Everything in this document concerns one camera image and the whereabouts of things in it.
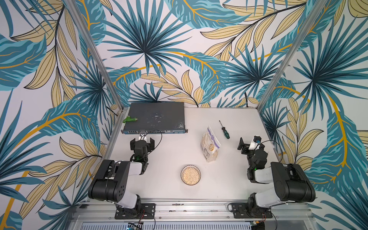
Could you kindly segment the oats bag white purple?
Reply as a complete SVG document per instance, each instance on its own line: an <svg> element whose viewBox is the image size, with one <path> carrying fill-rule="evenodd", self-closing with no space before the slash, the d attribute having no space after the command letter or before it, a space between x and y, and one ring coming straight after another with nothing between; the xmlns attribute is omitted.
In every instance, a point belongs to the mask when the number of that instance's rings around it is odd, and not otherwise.
<svg viewBox="0 0 368 230"><path fill-rule="evenodd" d="M217 159L221 144L210 126L207 127L202 136L200 147L207 162L213 162Z"/></svg>

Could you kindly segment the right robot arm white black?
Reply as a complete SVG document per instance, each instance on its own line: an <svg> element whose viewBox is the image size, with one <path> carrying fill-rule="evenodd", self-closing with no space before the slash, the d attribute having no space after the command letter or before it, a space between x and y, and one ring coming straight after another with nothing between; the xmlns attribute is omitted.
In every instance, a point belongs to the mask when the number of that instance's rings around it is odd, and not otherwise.
<svg viewBox="0 0 368 230"><path fill-rule="evenodd" d="M254 184L271 184L273 187L252 193L245 203L232 204L234 218L271 218L271 208L287 203L309 203L316 192L305 172L298 164L271 162L266 167L268 153L260 136L254 136L250 144L240 138L237 150L247 156L247 178Z"/></svg>

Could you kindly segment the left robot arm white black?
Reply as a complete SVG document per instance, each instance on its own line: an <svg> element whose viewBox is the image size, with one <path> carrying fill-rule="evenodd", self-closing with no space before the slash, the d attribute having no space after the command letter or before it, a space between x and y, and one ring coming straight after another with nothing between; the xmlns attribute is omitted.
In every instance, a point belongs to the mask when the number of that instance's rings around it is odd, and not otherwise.
<svg viewBox="0 0 368 230"><path fill-rule="evenodd" d="M89 186L88 197L98 201L107 201L116 205L118 213L138 218L144 209L141 198L127 189L129 176L143 175L148 167L148 155L155 150L155 140L145 137L130 142L133 151L129 161L103 160Z"/></svg>

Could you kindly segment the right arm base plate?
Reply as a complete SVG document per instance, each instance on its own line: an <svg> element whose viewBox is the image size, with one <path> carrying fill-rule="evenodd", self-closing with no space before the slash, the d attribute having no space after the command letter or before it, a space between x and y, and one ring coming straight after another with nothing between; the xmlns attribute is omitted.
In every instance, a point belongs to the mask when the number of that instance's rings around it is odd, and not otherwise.
<svg viewBox="0 0 368 230"><path fill-rule="evenodd" d="M249 203L230 203L228 209L235 219L271 219L273 217L270 209Z"/></svg>

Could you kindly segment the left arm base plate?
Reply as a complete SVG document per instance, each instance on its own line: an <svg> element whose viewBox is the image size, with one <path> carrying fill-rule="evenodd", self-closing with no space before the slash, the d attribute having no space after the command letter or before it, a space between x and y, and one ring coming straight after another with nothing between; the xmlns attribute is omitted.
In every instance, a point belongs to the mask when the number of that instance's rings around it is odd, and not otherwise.
<svg viewBox="0 0 368 230"><path fill-rule="evenodd" d="M154 203L137 204L133 209L117 206L115 219L154 219L155 211L156 204Z"/></svg>

